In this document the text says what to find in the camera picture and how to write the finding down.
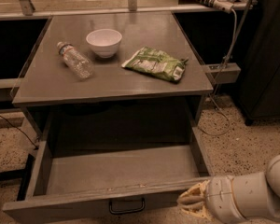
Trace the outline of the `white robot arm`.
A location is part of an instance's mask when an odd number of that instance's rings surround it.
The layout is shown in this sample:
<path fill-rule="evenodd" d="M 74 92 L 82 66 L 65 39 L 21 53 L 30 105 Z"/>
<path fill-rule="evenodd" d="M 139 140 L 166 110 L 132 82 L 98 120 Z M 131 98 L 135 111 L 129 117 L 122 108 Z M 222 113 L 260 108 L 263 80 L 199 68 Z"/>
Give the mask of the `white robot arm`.
<path fill-rule="evenodd" d="M 280 155 L 263 172 L 207 178 L 182 193 L 177 203 L 188 215 L 221 224 L 254 218 L 280 223 Z"/>

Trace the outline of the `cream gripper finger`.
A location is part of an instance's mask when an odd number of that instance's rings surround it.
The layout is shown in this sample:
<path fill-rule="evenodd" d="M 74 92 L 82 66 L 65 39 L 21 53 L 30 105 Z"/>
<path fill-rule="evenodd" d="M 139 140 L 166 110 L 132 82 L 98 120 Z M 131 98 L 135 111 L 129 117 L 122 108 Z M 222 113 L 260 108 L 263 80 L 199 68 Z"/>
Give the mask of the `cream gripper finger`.
<path fill-rule="evenodd" d="M 209 180 L 200 182 L 183 192 L 177 198 L 178 207 L 187 215 L 213 221 L 206 207 L 206 188 Z"/>

